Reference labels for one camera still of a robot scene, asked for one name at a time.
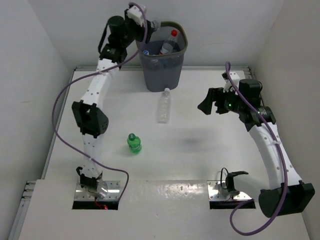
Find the black cap small bottle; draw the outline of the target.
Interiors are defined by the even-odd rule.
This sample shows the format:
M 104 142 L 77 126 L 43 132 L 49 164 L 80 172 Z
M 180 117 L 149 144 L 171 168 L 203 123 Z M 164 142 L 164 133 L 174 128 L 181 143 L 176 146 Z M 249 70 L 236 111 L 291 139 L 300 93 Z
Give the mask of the black cap small bottle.
M 157 20 L 153 20 L 150 22 L 150 27 L 153 32 L 156 32 L 161 28 L 161 23 Z

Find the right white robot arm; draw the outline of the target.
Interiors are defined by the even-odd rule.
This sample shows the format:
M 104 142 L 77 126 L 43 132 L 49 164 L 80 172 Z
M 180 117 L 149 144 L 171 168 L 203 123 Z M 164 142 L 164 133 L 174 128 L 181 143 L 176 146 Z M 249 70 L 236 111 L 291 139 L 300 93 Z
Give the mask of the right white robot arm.
M 287 171 L 287 192 L 279 215 L 289 215 L 304 211 L 315 189 L 311 183 L 303 182 L 293 168 L 279 138 L 276 118 L 268 106 L 261 103 L 262 84 L 255 79 L 242 79 L 238 90 L 224 91 L 222 87 L 209 88 L 205 99 L 198 105 L 204 114 L 210 115 L 212 107 L 216 113 L 234 112 L 244 123 L 247 132 L 255 141 L 260 152 L 269 180 L 269 188 L 260 190 L 258 203 L 263 214 L 270 218 L 275 212 L 283 193 L 284 171 Z

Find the green plastic bottle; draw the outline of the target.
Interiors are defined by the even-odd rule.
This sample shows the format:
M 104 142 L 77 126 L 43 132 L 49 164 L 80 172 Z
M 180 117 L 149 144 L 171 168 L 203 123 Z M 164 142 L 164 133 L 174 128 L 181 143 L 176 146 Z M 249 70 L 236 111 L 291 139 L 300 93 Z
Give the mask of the green plastic bottle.
M 142 150 L 141 139 L 134 133 L 130 133 L 128 135 L 127 144 L 132 153 L 137 154 Z

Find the red cap clear bottle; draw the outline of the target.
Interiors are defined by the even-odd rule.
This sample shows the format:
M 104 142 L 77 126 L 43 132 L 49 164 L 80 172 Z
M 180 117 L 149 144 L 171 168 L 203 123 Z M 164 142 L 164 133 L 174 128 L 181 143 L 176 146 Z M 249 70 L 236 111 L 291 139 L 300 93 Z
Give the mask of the red cap clear bottle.
M 162 44 L 161 50 L 159 51 L 160 55 L 170 54 L 173 52 L 175 44 L 177 42 L 178 31 L 173 29 L 167 38 Z

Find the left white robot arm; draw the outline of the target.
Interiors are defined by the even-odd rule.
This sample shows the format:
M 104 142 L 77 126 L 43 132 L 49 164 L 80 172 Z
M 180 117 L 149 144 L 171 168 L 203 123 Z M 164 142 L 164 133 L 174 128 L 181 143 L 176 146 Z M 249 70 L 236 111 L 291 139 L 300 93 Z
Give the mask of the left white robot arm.
M 127 57 L 127 47 L 134 41 L 148 43 L 153 32 L 160 28 L 157 21 L 137 23 L 130 17 L 113 16 L 108 21 L 98 44 L 97 74 L 80 101 L 72 103 L 72 112 L 83 140 L 84 161 L 76 171 L 80 186 L 94 197 L 102 197 L 103 171 L 97 161 L 102 152 L 103 134 L 109 119 L 103 112 L 105 96 L 111 81 Z

